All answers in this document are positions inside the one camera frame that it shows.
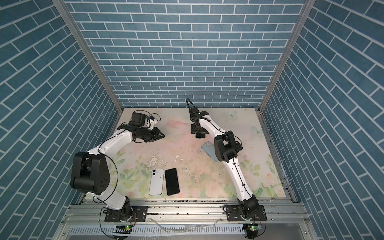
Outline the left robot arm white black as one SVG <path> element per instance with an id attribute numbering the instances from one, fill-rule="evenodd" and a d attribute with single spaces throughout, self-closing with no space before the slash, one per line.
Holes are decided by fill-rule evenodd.
<path id="1" fill-rule="evenodd" d="M 120 125 L 115 133 L 99 146 L 74 156 L 70 185 L 83 193 L 91 193 L 113 213 L 128 216 L 133 211 L 130 199 L 120 194 L 110 183 L 107 159 L 111 159 L 125 145 L 137 139 L 151 143 L 165 138 L 157 127 Z"/>

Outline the blue phone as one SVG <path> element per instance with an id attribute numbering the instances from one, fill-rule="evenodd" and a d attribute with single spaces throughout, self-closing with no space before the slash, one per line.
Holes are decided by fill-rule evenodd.
<path id="1" fill-rule="evenodd" d="M 204 139 L 206 137 L 205 133 L 195 133 L 195 137 L 197 139 Z"/>

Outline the light teal case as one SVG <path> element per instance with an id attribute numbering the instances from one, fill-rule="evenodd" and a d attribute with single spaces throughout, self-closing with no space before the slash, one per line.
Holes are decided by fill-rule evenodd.
<path id="1" fill-rule="evenodd" d="M 215 146 L 211 142 L 205 142 L 201 149 L 215 162 L 219 162 L 215 154 Z"/>

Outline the black phone screen up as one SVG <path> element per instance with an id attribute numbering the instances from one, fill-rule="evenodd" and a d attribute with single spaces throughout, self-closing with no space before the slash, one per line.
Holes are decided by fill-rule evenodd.
<path id="1" fill-rule="evenodd" d="M 168 196 L 180 193 L 178 173 L 176 168 L 165 170 L 165 180 Z"/>

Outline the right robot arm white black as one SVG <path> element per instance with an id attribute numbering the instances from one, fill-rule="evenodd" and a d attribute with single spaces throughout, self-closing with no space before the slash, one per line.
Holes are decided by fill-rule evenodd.
<path id="1" fill-rule="evenodd" d="M 214 137 L 215 155 L 228 170 L 236 189 L 239 211 L 244 219 L 251 219 L 260 209 L 256 196 L 249 188 L 242 173 L 238 153 L 243 149 L 231 131 L 225 131 L 210 116 L 191 117 L 195 133 L 208 133 Z"/>

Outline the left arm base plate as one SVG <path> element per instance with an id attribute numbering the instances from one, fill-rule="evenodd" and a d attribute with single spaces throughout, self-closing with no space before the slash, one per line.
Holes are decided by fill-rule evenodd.
<path id="1" fill-rule="evenodd" d="M 145 222 L 147 217 L 147 206 L 128 206 L 121 210 L 104 209 L 106 223 Z"/>

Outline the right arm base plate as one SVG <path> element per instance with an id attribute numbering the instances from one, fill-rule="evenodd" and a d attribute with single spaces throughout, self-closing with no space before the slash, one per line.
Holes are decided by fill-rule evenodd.
<path id="1" fill-rule="evenodd" d="M 267 221 L 266 211 L 263 205 L 259 205 L 254 211 L 245 210 L 239 205 L 223 205 L 224 211 L 228 222 L 239 221 Z"/>

